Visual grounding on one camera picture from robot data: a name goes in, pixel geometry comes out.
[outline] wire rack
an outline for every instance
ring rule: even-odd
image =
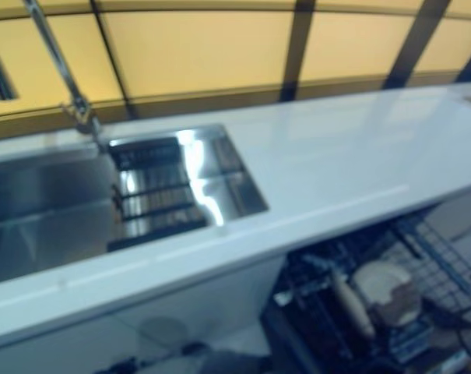
[[[327,359],[340,362],[341,368],[335,367],[334,372],[350,372],[355,365],[364,365],[379,357],[381,348],[376,343],[358,340],[351,332],[354,328],[347,316],[342,316],[341,308],[335,308],[328,299],[330,263],[349,275],[375,259],[396,263],[410,272],[424,297],[453,312],[471,306],[471,265],[424,220],[425,213],[386,221],[311,245],[287,257],[276,290],[290,292],[299,310],[304,312],[299,318],[309,318],[313,334],[328,341],[325,347],[318,343],[318,350]],[[409,350],[424,349],[424,341],[428,341],[431,332],[424,315],[417,323],[410,327],[412,331],[403,332],[405,335],[399,331],[386,335],[400,341],[396,349],[405,350],[402,353],[406,360],[412,358]],[[410,333],[418,334],[418,340],[407,340]]]

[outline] cabinet door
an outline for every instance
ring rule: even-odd
[[[0,348],[0,374],[93,374],[222,337],[258,320],[282,264],[281,256],[10,344]]]
[[[0,348],[0,374],[93,374],[134,355],[136,334],[111,317]]]
[[[209,341],[258,320],[283,264],[283,257],[259,263],[183,291],[116,312],[143,341],[151,358],[193,340]]]

